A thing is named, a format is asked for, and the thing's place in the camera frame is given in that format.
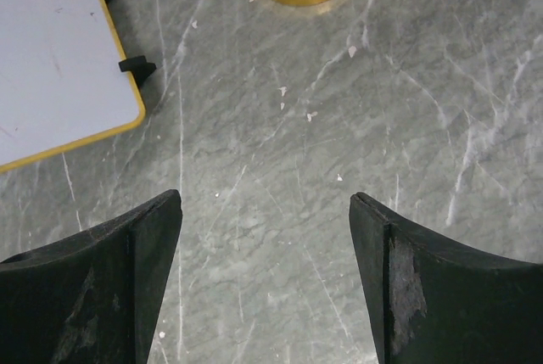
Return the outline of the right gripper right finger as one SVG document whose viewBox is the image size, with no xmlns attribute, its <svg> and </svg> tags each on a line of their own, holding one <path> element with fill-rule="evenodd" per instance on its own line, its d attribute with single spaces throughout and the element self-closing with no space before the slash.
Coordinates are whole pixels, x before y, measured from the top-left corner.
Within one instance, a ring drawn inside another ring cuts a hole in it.
<svg viewBox="0 0 543 364">
<path fill-rule="evenodd" d="M 365 193 L 349 222 L 379 362 L 541 362 L 540 264 L 461 244 Z"/>
</svg>

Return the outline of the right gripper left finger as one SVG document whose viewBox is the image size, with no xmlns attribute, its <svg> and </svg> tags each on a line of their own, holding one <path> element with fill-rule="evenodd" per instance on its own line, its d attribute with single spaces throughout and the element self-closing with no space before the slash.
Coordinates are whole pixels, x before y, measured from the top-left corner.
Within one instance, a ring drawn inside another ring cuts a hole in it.
<svg viewBox="0 0 543 364">
<path fill-rule="evenodd" d="M 2 362 L 146 362 L 181 226 L 181 197 L 170 189 L 4 260 Z"/>
</svg>

